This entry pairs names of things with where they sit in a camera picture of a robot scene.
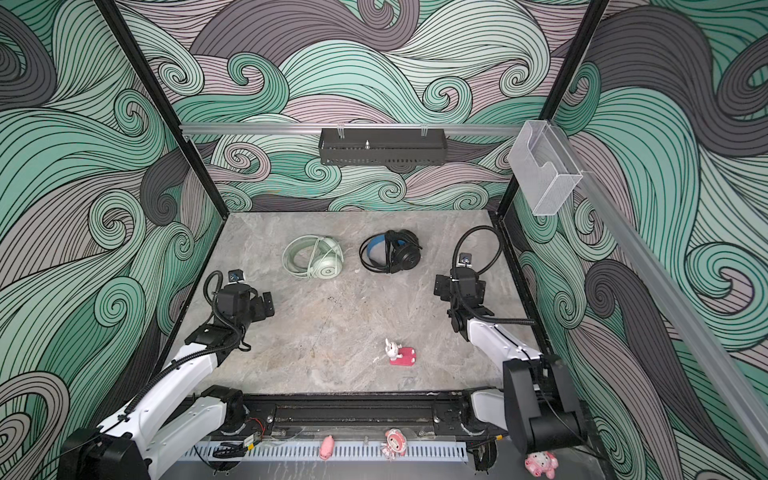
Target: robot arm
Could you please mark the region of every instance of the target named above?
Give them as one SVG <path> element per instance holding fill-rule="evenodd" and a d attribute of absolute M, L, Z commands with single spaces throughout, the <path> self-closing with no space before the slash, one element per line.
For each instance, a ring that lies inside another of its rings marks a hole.
<path fill-rule="evenodd" d="M 242 280 L 238 272 L 230 272 L 233 282 L 219 289 L 215 298 L 222 316 L 244 335 L 252 322 L 274 315 L 274 307 L 268 292 L 259 297 L 238 281 Z M 222 425 L 236 429 L 245 416 L 243 393 L 221 386 L 207 389 L 188 410 L 164 425 L 194 387 L 237 348 L 234 335 L 235 330 L 216 320 L 198 327 L 166 365 L 176 368 L 157 380 L 134 408 L 128 408 L 132 400 L 98 428 L 76 430 L 65 440 L 57 478 L 156 480 L 205 435 Z M 184 361 L 207 350 L 211 353 Z"/>
<path fill-rule="evenodd" d="M 502 371 L 504 390 L 473 392 L 472 413 L 507 430 L 522 454 L 582 444 L 586 423 L 568 367 L 560 357 L 543 355 L 493 323 L 493 312 L 482 305 L 485 282 L 469 264 L 471 258 L 460 253 L 452 277 L 435 278 L 435 295 L 450 302 L 454 331 Z"/>

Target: white rabbit figurine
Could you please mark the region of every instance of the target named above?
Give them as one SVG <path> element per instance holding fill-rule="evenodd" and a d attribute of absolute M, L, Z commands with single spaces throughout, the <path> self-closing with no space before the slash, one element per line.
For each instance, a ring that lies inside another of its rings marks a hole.
<path fill-rule="evenodd" d="M 386 355 L 389 357 L 390 360 L 402 358 L 402 354 L 398 353 L 399 349 L 402 348 L 402 345 L 398 345 L 397 343 L 390 342 L 389 339 L 384 339 L 384 342 L 386 343 Z"/>

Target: toy figurine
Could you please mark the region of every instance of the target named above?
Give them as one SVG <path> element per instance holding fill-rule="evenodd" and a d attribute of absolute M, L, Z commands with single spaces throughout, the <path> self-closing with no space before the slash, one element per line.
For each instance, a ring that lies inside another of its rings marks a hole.
<path fill-rule="evenodd" d="M 531 453 L 525 459 L 525 467 L 534 477 L 541 477 L 541 474 L 547 475 L 547 478 L 554 478 L 554 470 L 558 467 L 558 460 L 551 452 Z"/>

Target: red base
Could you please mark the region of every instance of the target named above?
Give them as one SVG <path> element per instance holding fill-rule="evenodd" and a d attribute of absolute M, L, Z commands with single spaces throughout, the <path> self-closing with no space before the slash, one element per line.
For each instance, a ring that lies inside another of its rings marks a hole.
<path fill-rule="evenodd" d="M 401 359 L 389 360 L 390 365 L 411 366 L 416 363 L 416 351 L 409 346 L 402 347 L 398 353 L 402 354 Z"/>

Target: red wire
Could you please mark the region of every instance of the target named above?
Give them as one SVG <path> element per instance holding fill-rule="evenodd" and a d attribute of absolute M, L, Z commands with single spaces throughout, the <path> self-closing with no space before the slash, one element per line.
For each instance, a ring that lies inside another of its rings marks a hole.
<path fill-rule="evenodd" d="M 266 433 L 266 429 L 264 428 L 264 424 L 261 422 L 261 420 L 257 419 L 256 417 L 252 417 L 249 420 L 256 420 L 259 423 L 259 427 L 261 427 L 261 434 Z"/>

